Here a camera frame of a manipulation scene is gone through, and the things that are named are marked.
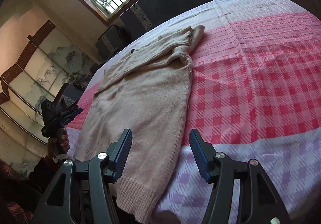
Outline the person's left hand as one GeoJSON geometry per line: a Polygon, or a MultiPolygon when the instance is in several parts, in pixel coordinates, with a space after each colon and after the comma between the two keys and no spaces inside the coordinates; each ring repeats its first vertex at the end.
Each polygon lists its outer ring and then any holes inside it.
{"type": "Polygon", "coordinates": [[[57,137],[50,137],[47,142],[47,156],[52,159],[58,156],[60,153],[58,151],[58,146],[64,151],[65,154],[70,149],[69,136],[67,134],[66,128],[60,128],[58,130],[57,137]]]}

